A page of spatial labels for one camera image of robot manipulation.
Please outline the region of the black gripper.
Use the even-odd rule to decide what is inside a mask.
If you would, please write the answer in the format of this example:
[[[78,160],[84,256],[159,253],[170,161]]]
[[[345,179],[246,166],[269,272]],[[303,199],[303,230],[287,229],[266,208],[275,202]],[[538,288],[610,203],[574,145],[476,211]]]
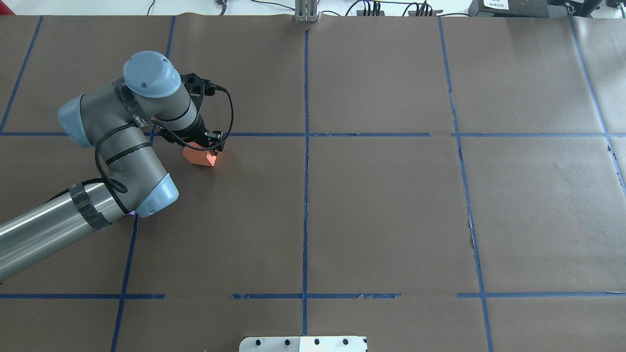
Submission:
[[[195,148],[197,151],[212,153],[221,153],[224,151],[225,142],[222,141],[225,139],[225,133],[219,130],[214,132],[208,131],[201,115],[196,116],[195,120],[188,125],[188,127],[183,129],[175,129],[168,125],[168,122],[162,122],[160,120],[158,126],[159,135],[168,143],[176,143],[179,146],[183,146],[184,144],[174,137],[174,135],[176,135],[184,143],[196,143],[199,146]]]

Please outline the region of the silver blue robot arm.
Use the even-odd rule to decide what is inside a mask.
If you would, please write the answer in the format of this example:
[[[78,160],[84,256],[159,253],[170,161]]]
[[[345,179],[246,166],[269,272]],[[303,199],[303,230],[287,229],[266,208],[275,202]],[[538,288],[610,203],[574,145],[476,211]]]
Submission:
[[[169,58],[141,51],[121,77],[58,109],[65,134],[93,149],[99,177],[77,182],[1,226],[1,281],[134,213],[148,218],[179,198],[144,127],[168,143],[200,153],[222,152],[233,128],[209,130],[201,116],[206,96],[228,89],[194,73],[179,74]]]

